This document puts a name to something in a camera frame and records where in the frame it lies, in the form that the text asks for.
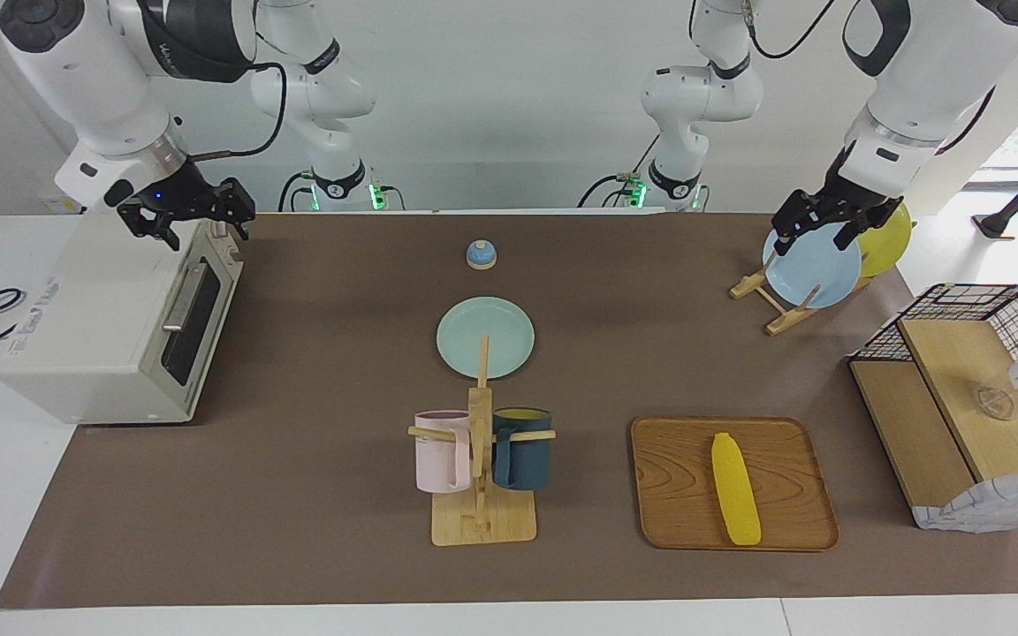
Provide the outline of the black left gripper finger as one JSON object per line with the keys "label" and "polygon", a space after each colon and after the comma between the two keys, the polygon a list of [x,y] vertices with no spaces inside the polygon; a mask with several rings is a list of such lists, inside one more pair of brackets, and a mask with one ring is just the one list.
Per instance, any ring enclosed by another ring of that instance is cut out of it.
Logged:
{"label": "black left gripper finger", "polygon": [[857,238],[869,229],[876,229],[884,224],[881,212],[855,212],[843,225],[843,228],[833,238],[833,244],[840,251],[848,249]]}
{"label": "black left gripper finger", "polygon": [[819,228],[821,221],[816,212],[816,196],[788,196],[786,198],[786,201],[776,210],[771,218],[772,229],[777,234],[774,241],[776,254],[785,256],[797,238]]}

